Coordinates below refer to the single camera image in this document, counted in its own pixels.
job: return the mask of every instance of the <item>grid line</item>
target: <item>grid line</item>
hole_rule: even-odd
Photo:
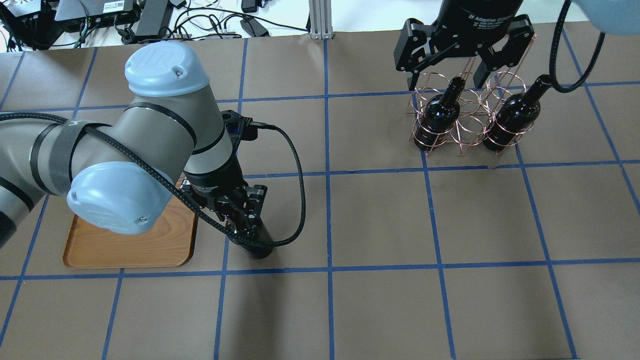
[[[0,102],[0,109],[3,108],[6,98],[9,96],[9,91],[11,91],[11,87],[13,86],[13,82],[15,81],[15,77],[18,75],[18,70],[20,70],[20,65],[22,65],[25,54],[26,53],[23,51],[22,55],[20,55],[20,59],[18,60],[18,64],[15,66],[15,70],[13,71],[13,75],[11,76],[11,80],[9,80],[9,85],[6,86],[6,90],[4,91],[4,96],[2,97],[2,101]]]
[[[571,59],[573,60],[573,63],[575,64],[575,68],[576,70],[578,70],[578,74],[580,76],[583,75],[582,69],[580,67],[580,64],[578,63],[578,59],[573,51],[573,48],[571,47],[571,43],[569,41],[569,37],[566,34],[566,31],[563,29],[562,31],[562,35],[564,38],[564,41],[566,42],[567,47],[569,48],[569,54],[571,55]],[[609,146],[611,147],[611,151],[613,152],[613,156],[616,158],[616,163],[618,164],[618,166],[620,167],[620,170],[622,171],[622,177],[625,180],[625,183],[627,184],[627,188],[629,190],[629,193],[631,194],[631,198],[634,201],[634,204],[636,205],[636,210],[638,212],[638,214],[640,214],[640,201],[638,201],[638,197],[636,195],[636,192],[634,191],[634,187],[631,185],[631,180],[629,179],[629,176],[627,175],[627,171],[625,170],[625,167],[623,166],[622,161],[620,160],[620,154],[618,153],[618,150],[616,149],[616,146],[613,144],[613,140],[611,139],[611,135],[609,134],[609,130],[607,130],[607,126],[604,123],[604,120],[600,114],[600,110],[598,109],[598,106],[596,105],[596,102],[593,98],[593,95],[591,95],[591,91],[589,90],[589,85],[587,85],[586,83],[584,84],[584,89],[587,92],[587,96],[589,97],[589,102],[591,103],[591,106],[593,107],[593,111],[595,112],[596,118],[598,119],[598,122],[600,123],[600,127],[602,128],[602,132],[604,133],[604,136],[607,138],[607,142],[609,142]]]
[[[594,264],[625,264],[640,263],[640,258],[596,258],[596,259],[563,259],[551,260],[556,265],[594,265]],[[432,270],[441,266],[444,269],[459,268],[508,268],[546,266],[546,260],[539,261],[498,261],[487,263],[442,263],[435,264],[403,264],[403,265],[353,265],[332,266],[332,272],[366,272],[366,271],[393,271],[393,270]],[[298,274],[298,273],[323,273],[329,271],[327,266],[309,268],[265,268],[227,270],[228,276],[262,275],[262,274]],[[144,272],[124,273],[123,279],[142,279],[151,277],[212,277],[221,276],[221,270],[204,271],[173,271],[173,272]],[[25,275],[22,280],[70,280],[70,279],[117,279],[120,274],[58,274],[58,275]],[[16,281],[19,276],[0,277],[0,281]]]
[[[568,37],[566,33],[563,32],[564,39],[569,47],[571,56],[582,75],[580,67],[575,58],[575,54],[571,49],[571,45],[569,44]],[[556,298],[559,303],[559,309],[561,312],[561,316],[563,317],[563,325],[565,326],[565,331],[568,335],[568,341],[570,343],[570,348],[572,350],[572,356],[577,358],[575,354],[575,349],[573,348],[572,340],[570,339],[570,332],[568,332],[568,324],[566,323],[566,316],[564,315],[564,309],[562,308],[562,303],[560,299],[559,289],[557,287],[557,282],[555,281],[555,275],[553,273],[554,265],[583,265],[583,264],[608,264],[608,263],[640,263],[640,258],[602,258],[602,259],[565,259],[565,260],[551,260],[548,249],[546,249],[546,243],[544,240],[544,235],[542,233],[542,228],[540,224],[540,220],[537,217],[537,210],[535,208],[535,203],[533,199],[533,195],[531,192],[531,188],[528,183],[528,178],[526,175],[527,168],[534,167],[563,167],[563,166],[587,166],[587,165],[619,165],[621,171],[623,172],[623,177],[627,182],[627,186],[631,192],[632,197],[636,203],[636,207],[640,212],[640,204],[638,203],[637,196],[634,192],[633,187],[630,184],[627,173],[625,172],[623,164],[629,163],[640,163],[640,160],[621,160],[618,156],[618,153],[614,147],[613,142],[609,136],[609,133],[605,127],[604,122],[600,116],[599,110],[595,104],[593,96],[589,91],[590,86],[620,86],[620,85],[640,85],[640,81],[624,81],[624,82],[610,82],[610,83],[585,83],[583,87],[585,87],[586,92],[589,96],[589,100],[596,112],[598,117],[598,121],[601,124],[603,131],[609,141],[609,144],[612,148],[612,151],[615,154],[615,161],[587,161],[580,163],[536,163],[536,164],[525,164],[522,161],[522,155],[520,154],[519,149],[517,149],[518,153],[518,162],[519,164],[512,165],[501,165],[498,168],[521,168],[523,172],[523,177],[525,179],[525,184],[527,185],[527,191],[529,192],[530,201],[532,205],[532,210],[534,211],[534,215],[536,216],[536,225],[539,226],[539,232],[541,234],[541,242],[543,244],[543,248],[545,248],[545,261],[521,261],[521,262],[500,262],[500,263],[450,263],[445,264],[442,263],[442,258],[440,256],[439,243],[437,242],[437,230],[436,230],[436,222],[435,222],[435,212],[433,209],[433,203],[431,200],[431,190],[429,184],[429,172],[430,171],[451,171],[451,170],[476,170],[476,169],[488,169],[485,165],[480,166],[468,166],[468,167],[433,167],[429,168],[426,163],[426,158],[424,157],[424,153],[422,153],[423,167],[422,168],[399,168],[399,169],[372,169],[372,170],[358,170],[354,172],[350,171],[330,171],[330,160],[329,160],[329,115],[328,115],[328,100],[334,97],[365,97],[365,96],[379,96],[379,95],[405,95],[410,94],[410,92],[371,92],[371,93],[358,93],[358,94],[329,94],[328,93],[328,53],[327,53],[327,40],[324,40],[324,94],[323,95],[308,95],[308,96],[300,96],[300,97],[273,97],[273,98],[254,98],[254,99],[243,99],[243,82],[244,82],[244,69],[246,64],[246,50],[247,50],[247,39],[244,40],[244,54],[243,54],[243,67],[241,74],[241,86],[240,86],[240,94],[238,99],[227,99],[227,100],[219,100],[220,103],[228,103],[228,102],[238,102],[238,112],[241,112],[241,106],[243,101],[248,102],[256,102],[256,101],[279,101],[279,100],[289,100],[289,99],[321,99],[324,98],[325,101],[325,147],[326,147],[326,172],[310,172],[305,173],[305,176],[325,176],[326,177],[326,205],[327,205],[327,252],[328,252],[328,260],[327,267],[315,267],[315,268],[276,268],[276,269],[260,269],[260,270],[226,270],[226,264],[228,259],[228,247],[229,240],[225,239],[225,254],[223,260],[223,270],[222,271],[204,271],[204,272],[158,272],[158,273],[146,273],[146,274],[125,274],[123,269],[120,269],[119,274],[72,274],[72,275],[25,275],[26,267],[29,261],[29,257],[31,255],[31,251],[33,250],[33,246],[36,241],[36,237],[38,235],[38,231],[40,228],[40,224],[42,222],[42,217],[44,215],[44,211],[47,205],[47,201],[49,197],[47,196],[44,200],[44,204],[42,210],[40,212],[40,216],[38,218],[38,222],[36,223],[36,227],[31,239],[31,243],[29,245],[29,251],[25,258],[25,262],[23,264],[22,273],[20,276],[8,276],[8,277],[0,277],[0,281],[17,281],[16,290],[14,292],[12,303],[8,310],[7,316],[4,321],[2,333],[0,333],[0,345],[2,344],[2,340],[4,338],[6,328],[10,319],[11,311],[15,305],[15,301],[17,299],[17,295],[19,292],[20,284],[24,280],[56,280],[56,279],[103,279],[103,278],[114,278],[118,279],[118,285],[116,286],[116,292],[114,296],[114,303],[111,312],[111,318],[109,321],[108,334],[105,341],[105,347],[103,350],[103,359],[106,357],[106,352],[108,351],[108,345],[112,326],[113,319],[115,318],[116,307],[119,298],[120,286],[123,278],[142,278],[142,277],[173,277],[173,276],[221,276],[222,279],[226,277],[226,275],[255,275],[255,274],[293,274],[298,272],[327,272],[328,274],[328,296],[329,296],[329,321],[330,321],[330,357],[333,359],[335,357],[334,354],[334,338],[333,338],[333,283],[332,283],[332,273],[333,272],[350,272],[350,271],[389,271],[389,270],[411,270],[411,269],[438,269],[438,273],[440,274],[440,282],[441,282],[441,290],[443,292],[443,302],[444,302],[444,311],[445,317],[447,318],[447,335],[449,336],[449,345],[450,351],[452,354],[452,358],[455,359],[454,353],[454,345],[451,331],[451,323],[449,317],[449,308],[448,303],[446,302],[446,289],[445,289],[445,281],[444,281],[444,269],[446,268],[479,268],[479,267],[509,267],[509,266],[548,266],[550,271],[550,276],[552,278],[552,283],[554,285],[554,292],[556,293]],[[93,62],[95,61],[97,54],[97,48],[94,50],[94,54],[89,66],[89,70],[87,72],[86,78],[84,80],[84,84],[81,90],[81,95],[78,99],[75,108],[55,108],[55,109],[41,109],[41,110],[29,110],[29,111],[74,111],[74,116],[77,114],[79,110],[101,110],[101,109],[111,109],[111,108],[126,108],[127,105],[114,105],[114,106],[89,106],[89,107],[80,107],[81,98],[83,96],[83,92],[86,88],[87,81],[89,79],[89,75],[93,66]],[[10,92],[10,89],[13,85],[13,82],[16,78],[17,72],[20,69],[20,65],[22,64],[22,60],[24,58],[24,53],[20,57],[18,65],[13,73],[13,77],[10,81],[10,84],[4,94],[2,102],[0,102],[0,109],[4,105],[6,98]],[[375,174],[381,172],[418,172],[424,171],[427,193],[429,199],[429,210],[431,213],[431,221],[434,231],[434,242],[436,247],[436,258],[438,260],[437,264],[414,264],[414,265],[381,265],[381,266],[336,266],[332,265],[332,246],[331,246],[331,198],[330,198],[330,177],[332,175],[348,175],[348,174]],[[288,176],[297,176],[296,173],[284,173],[284,174],[264,174],[264,175],[250,175],[245,178],[258,179],[263,177],[288,177]],[[224,287],[225,281],[221,281],[221,292],[220,292],[220,300],[218,304],[218,324],[216,328],[216,350],[214,354],[214,358],[218,358],[218,347],[220,344],[220,329],[221,329],[221,314],[223,307],[223,298],[224,298]]]
[[[324,66],[324,180],[326,186],[326,266],[327,266],[327,310],[329,324],[329,359],[335,360],[335,327],[333,321],[333,249],[331,229],[331,157],[329,131],[329,50],[327,39],[323,40]]]
[[[17,278],[17,282],[15,284],[15,290],[13,291],[13,297],[11,298],[11,303],[9,304],[9,309],[7,309],[6,316],[4,317],[4,323],[2,326],[2,330],[0,331],[0,347],[2,347],[2,343],[4,341],[4,335],[6,334],[7,327],[9,326],[9,321],[11,320],[11,315],[13,313],[13,308],[15,307],[15,302],[18,299],[18,293],[20,292],[20,287],[22,286],[22,282],[25,278],[25,273],[27,272],[27,266],[29,265],[29,260],[31,259],[31,253],[33,252],[33,246],[36,243],[36,238],[38,237],[38,232],[40,231],[40,224],[42,224],[42,218],[44,217],[44,211],[47,209],[47,203],[49,202],[49,196],[45,196],[44,203],[42,204],[42,209],[40,210],[40,216],[38,216],[38,221],[36,222],[36,227],[33,230],[33,235],[31,236],[31,242],[29,243],[29,249],[27,250],[27,254],[24,257],[24,262],[22,263],[22,270],[20,271],[20,276]]]
[[[113,305],[111,305],[111,314],[109,315],[109,325],[107,325],[107,333],[104,336],[104,346],[102,347],[102,360],[107,359],[107,353],[109,352],[109,344],[111,343],[111,333],[113,332],[113,322],[116,318],[116,310],[118,309],[118,301],[120,300],[120,290],[122,289],[122,274],[124,274],[124,268],[121,268],[118,272],[118,282],[116,283],[116,291],[113,295]]]
[[[433,207],[433,196],[431,193],[431,181],[429,180],[429,165],[424,151],[420,151],[422,167],[424,169],[424,182],[427,191],[427,202],[429,203],[429,215],[431,217],[431,231],[433,232],[433,245],[435,247],[436,261],[438,265],[438,278],[440,280],[440,293],[442,294],[442,309],[444,311],[445,326],[447,328],[447,339],[449,340],[449,353],[451,359],[456,360],[456,347],[451,326],[451,313],[449,311],[449,299],[447,297],[447,285],[444,277],[444,266],[442,264],[442,254],[440,253],[440,241],[438,239],[438,227],[436,224],[435,208]]]
[[[524,164],[524,161],[522,160],[522,153],[520,152],[520,147],[517,144],[516,144],[516,153],[518,155],[518,162],[521,165]],[[535,219],[536,227],[538,228],[538,236],[540,237],[540,244],[542,246],[542,251],[545,255],[545,264],[547,265],[547,269],[549,271],[549,277],[551,280],[551,285],[554,289],[554,294],[556,296],[558,311],[560,313],[560,319],[562,321],[563,328],[564,328],[564,335],[566,336],[567,344],[569,345],[569,351],[571,352],[572,359],[577,359],[578,355],[576,354],[575,345],[573,344],[573,336],[571,335],[571,329],[569,328],[569,321],[567,320],[566,313],[564,312],[564,304],[562,301],[562,296],[560,295],[560,289],[558,288],[556,272],[554,271],[554,266],[553,266],[553,263],[551,262],[551,255],[549,254],[549,249],[547,247],[547,240],[545,238],[545,233],[542,228],[542,223],[540,222],[540,215],[538,214],[536,201],[533,196],[533,191],[531,190],[531,183],[529,182],[527,169],[524,166],[521,166],[520,170],[522,171],[524,184],[525,184],[525,187],[527,188],[527,195],[529,196],[529,202],[531,203],[533,218]]]
[[[84,82],[82,84],[82,88],[80,89],[80,96],[78,96],[78,101],[76,102],[76,108],[74,109],[74,117],[78,114],[78,109],[80,108],[80,102],[82,102],[82,96],[84,95],[84,91],[86,90],[86,85],[89,83],[89,76],[91,76],[91,70],[93,69],[93,64],[95,63],[95,58],[98,55],[98,47],[93,49],[93,55],[91,56],[91,62],[89,63],[89,69],[86,72],[86,76],[84,77]]]
[[[244,75],[246,74],[246,55],[249,46],[248,39],[244,40],[242,53],[242,67],[240,68],[240,89],[238,90],[238,113],[242,113],[244,97]],[[227,264],[229,261],[229,238],[225,236],[225,250],[222,255],[222,271],[220,275],[220,295],[218,296],[218,315],[216,317],[216,337],[213,343],[213,359],[220,358],[220,338],[222,336],[222,316],[225,304],[225,288],[227,287]]]
[[[640,81],[617,81],[607,83],[584,83],[581,87],[586,86],[625,86],[625,85],[640,85]],[[243,102],[261,102],[261,101],[284,101],[284,100],[305,100],[305,99],[332,99],[335,97],[369,97],[369,96],[388,96],[388,95],[410,95],[409,91],[390,91],[390,92],[362,92],[362,93],[346,93],[346,94],[318,94],[318,95],[299,95],[299,96],[281,96],[281,97],[254,97],[243,98]],[[239,102],[240,99],[216,99],[218,103],[230,103]],[[116,104],[116,105],[103,105],[103,106],[79,106],[77,109],[82,110],[102,110],[102,109],[119,109],[127,108],[128,104]],[[12,110],[13,112],[45,112],[45,111],[72,111],[76,108],[39,108],[32,110]]]

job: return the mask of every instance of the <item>electrical cord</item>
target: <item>electrical cord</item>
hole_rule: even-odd
[[[46,113],[0,113],[0,122],[4,120],[14,120],[14,119],[42,119],[42,120],[50,120],[53,122],[57,122],[59,124],[64,124],[66,123],[66,121],[68,121],[68,119],[66,118],[59,117],[57,115],[46,114]],[[176,187],[173,184],[171,184],[171,182],[165,179],[164,176],[162,176],[158,171],[156,171],[153,167],[151,167],[151,165],[149,165],[147,162],[142,160],[138,155],[136,155],[133,151],[131,151],[125,145],[120,143],[118,140],[115,140],[111,136],[107,135],[106,133],[103,133],[102,131],[96,129],[95,127],[85,127],[84,132],[105,141],[106,143],[114,147],[116,150],[120,151],[122,154],[127,156],[131,161],[133,161],[135,164],[140,166],[146,173],[148,173],[156,181],[158,181],[173,196],[178,198],[194,214],[196,214],[199,218],[207,222],[209,225],[216,228],[218,231],[221,231],[222,233],[227,235],[230,239],[233,239],[240,244],[251,245],[254,247],[265,247],[265,248],[281,247],[281,246],[292,243],[296,238],[298,238],[300,233],[302,233],[302,229],[305,225],[305,221],[307,217],[307,199],[305,196],[305,183],[303,179],[302,166],[300,165],[300,158],[298,157],[298,152],[296,151],[296,148],[293,145],[293,142],[291,141],[287,133],[284,132],[284,130],[280,129],[277,126],[265,124],[262,122],[252,122],[252,125],[259,129],[268,129],[268,130],[278,131],[285,138],[285,140],[287,140],[287,143],[289,144],[289,147],[291,148],[291,151],[293,153],[293,157],[296,161],[296,167],[298,169],[298,180],[300,182],[300,202],[301,202],[300,222],[298,224],[298,228],[295,230],[293,235],[291,235],[290,237],[284,240],[274,241],[274,242],[252,240],[245,236],[240,236],[231,230],[228,230],[226,227],[224,227],[223,225],[221,225],[220,223],[218,223],[217,221],[209,217],[207,214],[205,214],[200,209],[200,206],[191,202],[182,192],[180,192],[180,190],[176,189]]]
[[[116,29],[118,35],[120,35],[120,42],[123,45],[133,44],[136,40],[136,33],[131,29],[130,26],[127,26],[124,29],[120,29],[118,26],[118,14],[113,17],[113,28]]]
[[[580,77],[578,81],[576,81],[573,85],[569,87],[563,87],[558,82],[556,76],[556,62],[558,55],[558,47],[560,45],[560,36],[562,35],[562,30],[564,28],[564,20],[566,19],[566,14],[569,12],[569,7],[571,6],[571,0],[565,0],[562,9],[560,10],[560,15],[558,16],[558,21],[556,23],[556,30],[554,31],[554,37],[551,41],[551,54],[549,56],[549,76],[551,76],[551,84],[558,92],[568,93],[572,92],[578,87],[580,87],[589,77],[593,67],[596,65],[596,61],[598,60],[598,55],[600,54],[600,50],[602,49],[602,44],[604,42],[604,33],[600,33],[598,37],[598,42],[596,43],[596,48],[593,51],[593,55],[591,56],[591,61],[589,62],[589,66],[584,71],[583,75]]]
[[[284,24],[279,24],[277,22],[273,22],[267,19],[264,19],[262,17],[258,17],[258,16],[253,16],[253,15],[248,15],[245,13],[241,13],[241,12],[235,12],[232,10],[226,10],[226,9],[219,9],[219,8],[210,8],[208,6],[200,6],[197,8],[192,8],[187,6],[186,11],[178,14],[178,16],[175,18],[175,22],[173,23],[173,31],[171,33],[169,33],[168,37],[171,37],[173,34],[175,34],[176,32],[179,32],[180,28],[185,25],[188,21],[182,21],[180,22],[180,19],[182,18],[183,15],[188,15],[188,13],[190,11],[195,11],[195,10],[209,10],[209,11],[219,11],[219,12],[224,12],[224,13],[230,13],[232,15],[229,15],[227,17],[225,17],[222,22],[223,22],[223,29],[226,29],[226,23],[229,19],[233,18],[235,15],[235,17],[244,17],[244,18],[251,18],[251,19],[257,19],[257,20],[262,20],[264,22],[267,22],[269,24],[275,25],[275,26],[279,26],[281,28],[287,28],[287,29],[293,29],[293,30],[298,30],[298,31],[304,31],[306,33],[308,33],[309,31],[307,29],[302,29],[302,28],[297,28],[295,26],[289,26],[289,25],[284,25]]]

